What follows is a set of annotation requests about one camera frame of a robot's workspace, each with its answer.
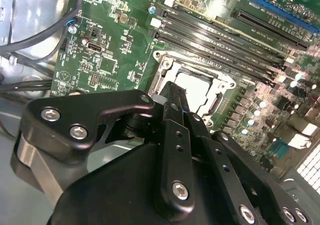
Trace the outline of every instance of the black ram slot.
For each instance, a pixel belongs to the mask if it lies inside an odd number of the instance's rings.
[[[244,68],[241,68],[239,66],[236,66],[236,65],[233,65],[233,64],[230,64],[224,60],[221,60],[221,59],[217,59],[216,57],[212,56],[212,54],[206,52],[206,51],[203,51],[199,48],[196,48],[194,46],[187,46],[186,44],[184,44],[183,42],[173,38],[173,37],[167,37],[166,35],[163,35],[163,34],[157,34],[157,39],[159,41],[163,41],[165,43],[169,43],[169,44],[172,44],[178,48],[181,48],[183,50],[186,50],[190,53],[194,53],[194,54],[197,54],[198,56],[200,57],[203,57],[203,58],[206,58],[216,64],[219,64],[221,65],[222,67],[226,67],[226,68],[229,68],[229,69],[233,69],[235,71],[238,71],[242,74],[245,74],[246,76],[254,79],[254,82],[261,82],[264,77],[262,77],[260,74],[256,74],[252,71],[249,71],[249,70],[246,70]]]
[[[281,41],[282,43],[287,44],[293,48],[296,48],[296,49],[299,49],[302,51],[306,51],[310,46],[310,44],[308,44],[307,42],[302,41],[299,38],[292,36],[291,34],[285,32],[275,26],[272,26],[269,23],[262,21],[259,18],[255,17],[255,16],[253,16],[243,10],[240,10],[236,14],[235,18],[237,20],[239,20],[240,22],[242,22],[252,28],[255,28],[265,34],[271,35],[272,37],[276,38],[277,40]]]
[[[269,50],[263,49],[263,48],[260,47],[260,46],[257,46],[257,45],[255,45],[255,44],[252,44],[250,41],[247,40],[247,38],[242,37],[242,36],[239,35],[239,34],[236,35],[236,34],[233,34],[233,33],[231,33],[231,32],[228,32],[228,31],[226,31],[226,30],[223,30],[221,27],[219,27],[218,25],[216,25],[216,24],[214,24],[214,23],[212,23],[212,22],[207,22],[207,21],[202,20],[202,19],[200,19],[200,18],[198,18],[198,17],[194,17],[194,16],[192,16],[192,15],[190,15],[190,14],[187,14],[185,10],[182,10],[182,9],[177,8],[176,11],[179,12],[178,16],[182,16],[182,17],[183,17],[183,20],[190,19],[190,21],[193,21],[193,22],[195,22],[195,23],[204,24],[205,26],[207,26],[207,27],[209,27],[209,28],[211,28],[211,29],[213,29],[213,30],[216,30],[217,32],[219,32],[219,33],[221,33],[221,34],[224,34],[224,35],[226,35],[226,36],[229,36],[230,38],[233,38],[233,39],[235,39],[235,40],[238,40],[238,41],[241,42],[241,43],[244,43],[244,44],[249,45],[251,48],[255,49],[256,51],[259,51],[259,52],[261,52],[261,53],[263,53],[263,54],[266,54],[266,55],[268,55],[268,56],[273,57],[273,60],[277,60],[277,61],[278,61],[278,60],[281,60],[281,61],[282,61],[282,60],[285,58],[285,56],[282,55],[281,53],[274,53],[274,51],[271,52],[271,51],[269,51]]]
[[[170,27],[170,26],[166,26],[164,29],[168,30],[172,33],[175,33],[183,38],[188,38],[192,42],[196,42],[196,43],[200,44],[201,46],[207,48],[208,50],[213,50],[217,55],[222,56],[222,57],[226,57],[226,58],[230,59],[231,61],[233,61],[233,64],[235,64],[235,65],[239,65],[239,64],[243,63],[243,64],[245,64],[243,66],[252,69],[252,70],[250,70],[250,72],[253,72],[256,70],[257,72],[262,73],[262,74],[266,74],[267,76],[271,76],[270,74],[267,74],[267,71],[273,73],[272,70],[259,67],[256,64],[250,65],[248,61],[243,60],[242,58],[237,57],[235,55],[232,55],[230,52],[226,52],[222,49],[219,49],[218,47],[213,46],[213,44],[208,43],[206,41],[203,41],[203,40],[199,39],[198,37],[192,37],[190,34],[183,33],[183,32],[178,31],[175,28]]]
[[[220,43],[220,44],[222,44],[222,45],[224,45],[226,47],[232,48],[235,51],[238,51],[240,53],[246,54],[249,57],[253,57],[253,58],[255,58],[257,61],[259,61],[262,64],[266,64],[266,65],[269,65],[269,66],[272,66],[272,67],[274,66],[274,64],[278,64],[277,62],[273,62],[273,61],[261,56],[260,54],[254,53],[254,52],[252,52],[252,51],[250,51],[248,49],[245,49],[245,48],[235,44],[235,42],[231,42],[230,40],[225,39],[223,37],[218,37],[215,34],[209,33],[209,32],[207,32],[206,30],[204,30],[204,29],[202,29],[200,27],[196,27],[195,25],[193,25],[191,23],[185,22],[182,19],[179,19],[178,17],[174,17],[172,15],[168,15],[167,16],[167,20],[170,21],[171,23],[180,24],[180,26],[183,26],[183,27],[187,28],[188,30],[191,30],[191,31],[193,31],[195,33],[202,34],[202,35],[206,36],[207,38],[209,38],[209,39],[211,39],[213,41],[216,41],[217,43]]]

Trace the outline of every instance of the black pcie slot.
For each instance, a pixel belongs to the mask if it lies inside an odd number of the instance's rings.
[[[310,46],[310,44],[308,44],[307,42],[302,41],[299,38],[292,36],[291,34],[285,32],[275,26],[272,26],[269,23],[262,21],[259,18],[255,17],[255,16],[253,16],[243,10],[240,10],[236,14],[235,18],[238,21],[240,21],[240,22],[242,22],[252,28],[255,28],[255,29],[257,29],[263,33],[266,33],[266,34],[270,34],[272,37],[276,38],[280,42],[287,44],[293,48],[297,48],[299,50],[306,51]]]
[[[174,45],[174,46],[176,46],[176,47],[178,47],[180,49],[183,49],[185,51],[188,51],[190,53],[197,54],[198,56],[200,56],[202,58],[205,58],[205,59],[208,59],[209,61],[211,61],[211,62],[213,62],[215,64],[218,64],[218,65],[220,65],[222,67],[233,69],[233,70],[235,70],[235,71],[237,71],[239,73],[245,74],[246,76],[254,79],[254,82],[263,82],[265,80],[265,78],[262,77],[260,74],[255,74],[254,72],[246,70],[245,68],[241,68],[241,67],[236,66],[234,64],[228,63],[228,62],[226,62],[226,61],[224,61],[222,59],[218,59],[217,57],[213,56],[212,54],[210,54],[210,53],[208,53],[206,51],[203,51],[203,50],[201,50],[199,48],[196,48],[194,46],[191,46],[191,45],[187,46],[187,44],[185,44],[185,43],[183,43],[183,42],[181,42],[178,39],[175,39],[173,37],[169,37],[166,34],[157,33],[155,38],[157,38],[159,41],[172,44],[172,45]]]
[[[263,57],[263,56],[260,56],[258,53],[254,53],[248,49],[245,49],[239,45],[237,45],[236,43],[233,43],[231,42],[230,40],[228,39],[223,39],[222,37],[218,37],[212,33],[209,33],[207,32],[206,30],[200,28],[200,27],[196,27],[195,25],[191,24],[191,23],[187,23],[183,20],[181,20],[180,18],[178,17],[174,17],[172,15],[168,15],[167,16],[167,19],[168,21],[170,21],[171,23],[176,23],[176,24],[179,24],[180,26],[183,26],[185,27],[186,29],[188,30],[191,30],[195,33],[200,33],[204,36],[206,36],[207,38],[217,42],[217,43],[220,43],[226,47],[231,47],[233,50],[235,51],[238,51],[239,53],[243,53],[243,54],[246,54],[247,56],[249,57],[253,57],[255,58],[258,62],[262,63],[262,64],[266,64],[266,65],[269,65],[269,66],[274,66],[275,64],[278,64],[277,62],[272,62],[271,60]]]
[[[244,67],[250,68],[250,70],[248,69],[248,72],[251,73],[257,73],[260,72],[262,74],[266,74],[267,76],[269,76],[270,78],[273,78],[272,74],[273,71],[270,70],[271,74],[269,74],[266,69],[263,69],[261,67],[256,67],[256,66],[251,66],[248,64],[247,61],[243,61],[242,59],[239,59],[238,57],[232,56],[231,53],[229,52],[225,52],[222,51],[221,49],[218,49],[217,47],[214,47],[211,43],[208,43],[206,41],[200,40],[197,37],[192,37],[190,34],[187,33],[183,33],[181,31],[177,31],[176,29],[170,27],[170,26],[166,26],[165,30],[170,31],[174,34],[177,34],[183,38],[188,38],[191,42],[196,42],[197,44],[203,46],[204,48],[214,51],[217,55],[221,56],[221,57],[226,57],[227,59],[231,60],[233,64],[235,65],[240,65],[241,63],[245,63],[245,65],[243,65]]]
[[[243,59],[242,57],[239,57],[238,55],[232,54],[231,52],[224,51],[223,49],[221,49],[219,47],[216,47],[213,44],[211,44],[211,43],[209,43],[207,41],[204,41],[204,40],[202,40],[202,39],[200,39],[198,37],[192,37],[191,34],[187,34],[187,33],[183,33],[181,31],[178,31],[176,28],[174,28],[174,27],[172,27],[170,25],[165,26],[164,29],[165,30],[167,29],[167,30],[171,31],[172,33],[176,33],[176,34],[178,34],[180,36],[188,37],[188,39],[190,39],[190,40],[196,40],[197,43],[201,43],[201,45],[206,46],[206,47],[208,47],[208,48],[210,48],[212,50],[215,50],[215,52],[217,54],[225,56],[228,59],[233,60],[233,61],[235,61],[237,63],[244,63],[247,67],[249,67],[249,68],[251,68],[253,70],[259,71],[262,74],[266,74],[271,79],[273,79],[274,71],[272,71],[272,70],[270,70],[270,69],[268,69],[266,67],[261,67],[258,64],[252,63],[251,61],[247,61],[247,60]]]

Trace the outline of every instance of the green circuit board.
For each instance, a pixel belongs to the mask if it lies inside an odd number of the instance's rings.
[[[214,123],[210,129],[222,129],[234,109],[233,105],[238,103],[239,95],[244,90],[252,91],[254,97],[250,104],[245,107],[237,125],[228,132],[239,143],[246,144],[244,148],[247,151],[262,150],[262,145],[268,139],[266,133],[270,132],[264,121],[268,119],[277,125],[289,118],[286,111],[275,112],[275,104],[280,97],[299,103],[306,100],[305,97],[294,96],[288,84],[279,83],[279,76],[288,75],[283,69],[270,65],[282,61],[286,67],[301,73],[304,79],[312,82],[319,80],[319,58],[316,54],[320,39],[316,32],[305,25],[320,28],[320,2],[264,0],[269,4],[267,6],[280,8],[299,19],[299,24],[304,24],[301,26],[252,0],[173,1],[173,6],[168,6],[166,0],[83,0],[82,10],[72,21],[76,33],[67,35],[58,54],[51,95],[66,96],[73,91],[102,93],[132,89],[147,92],[159,65],[153,56],[155,51],[176,51],[189,55],[192,48],[200,54],[201,59],[197,57],[199,61],[227,73],[236,81],[236,87],[226,91],[212,115]],[[172,24],[168,23],[166,17],[151,11],[153,8],[167,11],[185,24],[173,24],[171,30],[167,30],[170,26],[154,27],[153,19],[162,24]],[[199,44],[208,44],[206,36],[201,37],[195,29],[186,28],[189,25],[208,25],[215,30],[215,35],[223,37],[228,44],[236,44],[239,49],[233,50],[234,47],[219,41],[209,42],[216,50],[202,49]],[[151,31],[167,40],[175,40],[175,43],[150,36]],[[268,63],[248,54],[258,54]],[[222,65],[209,62],[211,58],[222,61]],[[254,66],[263,71],[268,68],[275,75],[271,79],[259,69],[252,69]],[[263,79],[279,86],[266,85],[261,82]],[[248,127],[248,134],[243,136],[239,128],[246,127],[247,112],[255,106],[257,98],[263,99],[269,106],[261,111],[260,117],[255,118],[257,125]]]

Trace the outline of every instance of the capacitor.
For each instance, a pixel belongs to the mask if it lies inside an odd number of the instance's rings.
[[[88,37],[83,37],[83,38],[81,39],[81,44],[82,44],[83,46],[86,46],[89,42],[90,42],[90,39],[89,39]]]
[[[269,119],[266,119],[264,122],[265,122],[265,124],[266,124],[269,128],[271,128],[271,129],[274,129],[274,128],[275,128],[275,125],[274,125],[273,122],[270,121]]]
[[[261,108],[261,109],[263,109],[263,108],[265,108],[267,106],[267,103],[265,101],[261,100],[261,99],[257,99],[255,101],[255,104],[257,104],[258,107]]]
[[[258,117],[258,116],[261,115],[261,111],[258,110],[258,109],[256,109],[256,108],[252,108],[252,109],[250,110],[250,112],[251,112],[255,117]]]
[[[239,127],[238,130],[242,135],[248,134],[248,130],[244,126]]]
[[[274,143],[275,141],[277,141],[277,137],[273,135],[271,132],[268,132],[266,136],[268,137],[268,142],[270,143]]]
[[[312,90],[317,88],[317,84],[315,84],[312,81],[305,80],[305,79],[301,79],[299,81],[299,83],[303,84],[304,86],[306,86],[306,87],[308,87],[308,88],[310,88]]]
[[[252,150],[252,151],[250,152],[250,155],[251,155],[252,157],[255,157],[255,156],[257,155],[257,152],[256,152],[255,150]]]
[[[247,116],[244,119],[247,126],[253,126],[255,124],[255,120],[252,117]]]
[[[295,109],[295,110],[297,110],[298,108],[299,108],[299,104],[298,103],[296,103],[295,101],[293,101],[291,104],[290,104],[290,107],[291,108],[293,108],[293,109]]]
[[[294,109],[293,107],[291,107],[291,106],[289,106],[289,107],[286,109],[286,111],[287,111],[288,113],[290,113],[291,115],[296,112],[295,109]]]
[[[290,86],[290,88],[295,88],[298,85],[298,82],[296,80],[292,80],[290,78],[287,78],[285,80],[285,83]]]
[[[296,72],[296,71],[290,72],[289,76],[290,76],[291,78],[293,78],[294,80],[296,80],[296,81],[302,79],[302,74],[299,73],[299,72]]]

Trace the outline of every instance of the mounting hole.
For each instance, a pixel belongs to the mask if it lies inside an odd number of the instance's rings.
[[[175,134],[180,138],[182,137],[182,133],[180,131],[176,131]]]
[[[142,99],[142,101],[144,101],[146,103],[150,102],[149,98],[146,95],[141,95],[141,99]]]
[[[170,105],[174,110],[179,111],[179,108],[175,103],[172,102]]]
[[[230,172],[230,169],[228,168],[228,166],[223,165],[222,168],[223,168],[226,172]]]
[[[180,145],[175,146],[175,149],[176,149],[178,152],[183,152],[183,151],[184,151],[184,149],[183,149],[182,146],[180,146]]]
[[[200,121],[200,117],[197,114],[193,114],[193,118],[197,121]]]

